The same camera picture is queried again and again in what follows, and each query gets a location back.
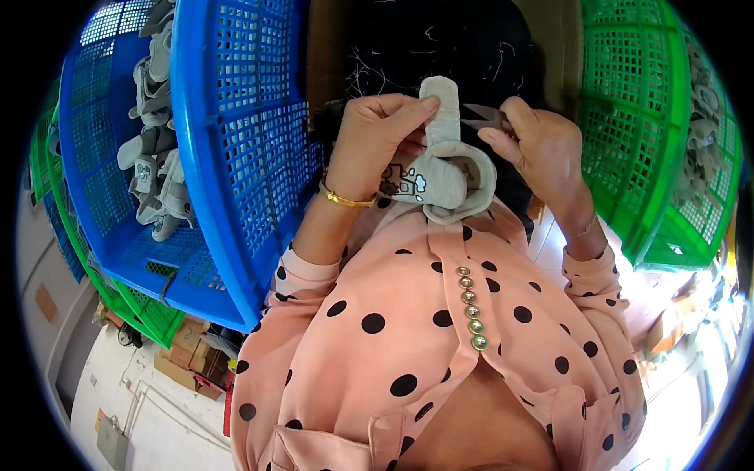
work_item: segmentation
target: blue plastic basket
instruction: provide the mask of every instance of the blue plastic basket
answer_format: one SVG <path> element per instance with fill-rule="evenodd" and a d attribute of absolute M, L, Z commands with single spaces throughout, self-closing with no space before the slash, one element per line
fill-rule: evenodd
<path fill-rule="evenodd" d="M 81 283 L 81 279 L 84 278 L 86 273 L 84 272 L 84 267 L 81 265 L 81 261 L 78 259 L 78 255 L 73 250 L 71 241 L 66 233 L 66 228 L 63 226 L 63 221 L 60 220 L 60 213 L 57 212 L 57 203 L 55 203 L 55 196 L 53 196 L 52 191 L 49 191 L 42 198 L 42 201 L 44 201 L 44 210 L 47 211 L 60 253 L 65 258 L 76 283 Z"/>
<path fill-rule="evenodd" d="M 63 169 L 79 222 L 103 270 L 123 283 L 204 319 L 245 327 L 213 262 L 201 229 L 186 222 L 156 243 L 152 226 L 136 222 L 128 192 L 133 169 L 118 168 L 120 145 L 137 135 L 133 67 L 149 55 L 139 38 L 150 0 L 111 2 L 88 22 L 66 56 L 60 93 Z M 173 92 L 173 101 L 188 99 Z"/>
<path fill-rule="evenodd" d="M 302 95 L 308 3 L 179 2 L 170 81 L 181 162 L 207 245 L 243 319 L 316 189 L 323 146 Z"/>

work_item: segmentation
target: electrical box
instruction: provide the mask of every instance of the electrical box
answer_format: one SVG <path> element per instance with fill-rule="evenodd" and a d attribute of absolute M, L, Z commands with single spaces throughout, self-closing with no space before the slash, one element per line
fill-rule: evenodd
<path fill-rule="evenodd" d="M 126 470 L 126 452 L 128 439 L 109 417 L 100 419 L 100 431 L 97 434 L 97 448 L 115 471 Z"/>

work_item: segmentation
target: green plastic basket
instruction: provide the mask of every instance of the green plastic basket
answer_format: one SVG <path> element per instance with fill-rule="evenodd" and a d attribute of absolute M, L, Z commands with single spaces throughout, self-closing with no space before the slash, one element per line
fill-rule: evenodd
<path fill-rule="evenodd" d="M 582 172 L 598 214 L 619 236 L 637 271 L 708 268 L 733 210 L 741 146 L 725 103 L 718 141 L 731 171 L 711 188 L 722 208 L 678 209 L 678 182 L 690 118 L 691 79 L 684 29 L 664 0 L 583 0 L 584 81 L 579 126 Z"/>
<path fill-rule="evenodd" d="M 50 191 L 50 176 L 48 174 L 48 134 L 52 115 L 57 106 L 57 99 L 60 94 L 60 77 L 56 78 L 50 86 L 47 96 L 41 106 L 39 118 L 32 129 L 32 140 L 29 143 L 29 167 L 32 174 L 32 187 L 34 188 L 34 198 L 41 201 L 48 191 Z"/>
<path fill-rule="evenodd" d="M 57 121 L 57 108 L 54 110 L 53 119 Z M 109 280 L 111 283 L 107 283 L 96 271 L 89 267 L 87 264 L 89 244 L 78 226 L 78 220 L 70 202 L 66 180 L 63 178 L 63 162 L 50 152 L 46 152 L 46 154 L 51 189 L 60 213 L 60 219 L 63 221 L 63 227 L 71 240 L 71 245 L 81 264 L 84 265 L 84 270 L 92 284 L 100 292 L 104 302 L 123 321 L 156 344 L 169 349 L 173 335 L 185 314 L 175 308 L 167 307 L 160 301 L 150 298 L 117 280 Z"/>

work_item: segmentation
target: black cloth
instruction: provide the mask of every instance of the black cloth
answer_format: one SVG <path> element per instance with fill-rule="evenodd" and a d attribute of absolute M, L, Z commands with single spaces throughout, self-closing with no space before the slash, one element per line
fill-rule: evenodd
<path fill-rule="evenodd" d="M 351 16 L 346 98 L 403 93 L 418 96 L 421 81 L 443 75 L 458 84 L 461 103 L 497 108 L 529 94 L 532 37 L 510 0 L 363 0 Z M 461 117 L 482 119 L 461 107 Z M 461 140 L 495 163 L 495 195 L 521 219 L 527 239 L 532 191 L 513 165 L 469 126 Z"/>

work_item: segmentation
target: woman's left hand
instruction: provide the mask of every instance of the woman's left hand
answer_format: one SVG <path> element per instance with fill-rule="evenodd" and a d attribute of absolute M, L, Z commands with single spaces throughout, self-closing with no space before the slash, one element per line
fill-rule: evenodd
<path fill-rule="evenodd" d="M 325 186 L 340 197 L 368 201 L 397 149 L 419 155 L 426 145 L 422 124 L 440 101 L 398 93 L 363 96 L 348 102 Z"/>

